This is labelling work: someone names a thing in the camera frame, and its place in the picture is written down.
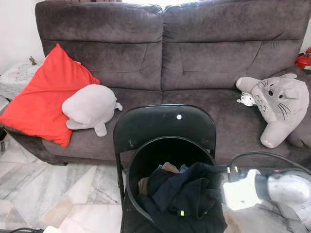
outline black cable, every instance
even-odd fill
[[[303,170],[303,171],[306,172],[307,174],[311,175],[311,171],[310,171],[309,169],[305,168],[304,166],[301,166],[300,164],[295,163],[295,162],[293,162],[292,160],[287,159],[287,158],[284,158],[284,157],[282,157],[282,156],[280,156],[280,155],[277,155],[277,154],[274,154],[274,153],[270,153],[270,152],[264,152],[264,151],[248,152],[248,153],[240,154],[240,155],[234,157],[234,158],[231,160],[229,166],[230,166],[230,167],[233,166],[233,162],[234,162],[236,159],[238,159],[238,158],[240,158],[240,157],[248,156],[248,155],[253,155],[253,154],[256,154],[256,155],[267,155],[267,156],[270,156],[270,157],[274,157],[274,158],[283,160],[283,161],[285,161],[285,162],[290,163],[291,165],[293,165],[293,166],[295,166],[295,167],[298,167],[299,169]]]
[[[8,233],[14,233],[14,232],[19,232],[19,231],[30,231],[30,232],[34,232],[35,229],[31,229],[31,228],[28,228],[28,227],[21,227],[21,228],[17,228],[15,230],[12,230]]]

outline gray plush toy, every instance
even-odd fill
[[[295,74],[284,74],[258,80],[241,77],[236,86],[252,94],[268,125],[260,140],[266,147],[274,148],[299,125],[309,106],[309,92],[305,82],[296,80]]]

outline red object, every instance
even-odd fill
[[[311,47],[306,50],[306,54],[297,57],[296,63],[301,69],[311,66]]]
[[[62,112],[62,104],[89,84],[100,81],[57,44],[27,87],[7,106],[0,122],[67,147],[72,130],[66,126],[68,117]]]

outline dark clothing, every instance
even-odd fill
[[[139,195],[138,202],[164,233],[222,233],[219,172],[203,163],[182,174],[156,170],[148,180],[148,197]]]

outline stuffed animal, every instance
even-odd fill
[[[260,140],[269,148],[277,147],[298,126],[309,106],[309,92],[305,82],[295,74],[284,74],[258,80],[241,77],[236,86],[251,93],[267,126]]]
[[[63,113],[69,117],[66,122],[69,129],[94,128],[99,137],[107,134],[105,123],[111,120],[115,109],[122,111],[122,106],[113,91],[97,84],[82,88],[62,105]]]

